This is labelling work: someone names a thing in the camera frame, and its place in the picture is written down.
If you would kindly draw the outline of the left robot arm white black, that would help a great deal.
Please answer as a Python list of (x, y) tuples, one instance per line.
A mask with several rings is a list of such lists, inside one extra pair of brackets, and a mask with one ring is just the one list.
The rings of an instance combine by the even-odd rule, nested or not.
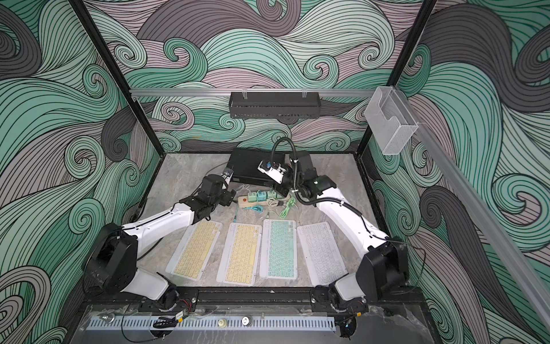
[(87, 254), (85, 276), (105, 294), (127, 292), (152, 301), (172, 296), (167, 279), (137, 266), (139, 256), (172, 232), (209, 219), (217, 206), (229, 206), (236, 195), (229, 189), (232, 177), (231, 169), (209, 174), (192, 195), (170, 209), (122, 226), (106, 224)]

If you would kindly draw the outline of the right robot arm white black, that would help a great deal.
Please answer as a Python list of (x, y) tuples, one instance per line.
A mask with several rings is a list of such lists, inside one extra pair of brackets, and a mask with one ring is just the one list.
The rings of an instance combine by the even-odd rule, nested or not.
[(361, 298), (378, 301), (408, 280), (406, 243), (370, 223), (329, 176), (317, 173), (309, 153), (291, 153), (289, 163), (278, 163), (270, 157), (258, 169), (275, 181), (278, 193), (292, 191), (299, 203), (315, 206), (327, 215), (357, 251), (361, 259), (357, 271), (330, 284), (335, 302)]

